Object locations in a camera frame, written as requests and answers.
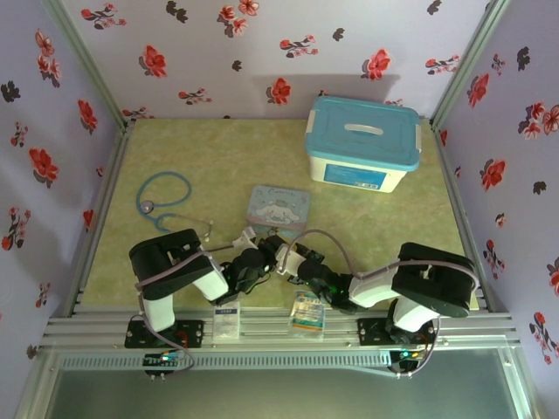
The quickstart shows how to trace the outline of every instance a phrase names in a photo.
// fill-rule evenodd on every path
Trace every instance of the stethoscope earpiece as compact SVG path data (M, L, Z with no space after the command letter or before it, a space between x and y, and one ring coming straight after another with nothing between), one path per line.
M174 176L174 177L177 177L180 180L182 180L189 189L188 192L186 193L186 195L183 196L181 199L173 201L172 203L154 203L153 201L150 201L150 200L140 202L141 195L143 194L143 191L145 190L145 188L152 181L154 181L154 179L156 179L160 176L165 176L165 175ZM198 223L204 223L208 226L208 231L202 237L204 238L205 242L209 242L210 241L211 228L213 226L213 220L205 221L205 220L201 220L201 219L198 219L198 218L192 218L192 217L189 217L189 216L182 216L180 214L175 214L175 213L172 213L172 212L161 214L158 217L152 217L152 216L149 215L155 208L168 208L168 207L173 207L175 205L178 205L179 203L183 203L184 201L186 201L190 197L191 192L192 192L192 186L190 185L190 182L188 181L188 179L186 177L184 177L180 173L177 173L177 172L159 172L159 173L156 173L155 175L150 176L141 185L140 189L138 189L138 193L136 194L136 208L138 209L138 212L142 216L144 216L148 220L150 220L154 224L155 228L157 230L159 230L161 233L172 233L173 232L173 231L171 231L169 229L166 229L166 228L161 226L162 221L165 218L169 218L169 217L180 217L180 218L183 218L185 220L195 221L195 222L198 222Z

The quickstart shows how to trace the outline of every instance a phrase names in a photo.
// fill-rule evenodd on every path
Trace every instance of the plastic storage box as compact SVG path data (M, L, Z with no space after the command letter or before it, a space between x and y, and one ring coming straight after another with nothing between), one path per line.
M308 116L305 148L313 180L392 192L419 166L419 116L407 107L321 96Z

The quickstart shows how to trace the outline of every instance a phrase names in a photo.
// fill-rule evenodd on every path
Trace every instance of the box label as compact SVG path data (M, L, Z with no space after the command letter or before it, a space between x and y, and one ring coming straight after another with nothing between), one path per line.
M383 186L386 173L366 170L364 168L348 168L327 164L324 180L341 185L356 186L358 188L378 190Z

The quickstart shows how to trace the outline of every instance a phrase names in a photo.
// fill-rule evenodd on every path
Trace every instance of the small box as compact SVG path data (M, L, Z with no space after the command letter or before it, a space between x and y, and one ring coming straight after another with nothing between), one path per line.
M407 107L321 96L305 138L311 178L319 182L392 192L419 166L419 116Z
M297 237L307 227L311 194L258 185L252 189L246 219L257 234Z

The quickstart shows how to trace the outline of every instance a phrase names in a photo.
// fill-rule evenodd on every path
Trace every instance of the lid handle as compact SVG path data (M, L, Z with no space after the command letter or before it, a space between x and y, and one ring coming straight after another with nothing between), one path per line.
M359 124L346 124L343 126L348 131L359 131L362 133L369 133L374 135L382 135L384 131L381 128L371 127L369 125L359 125Z

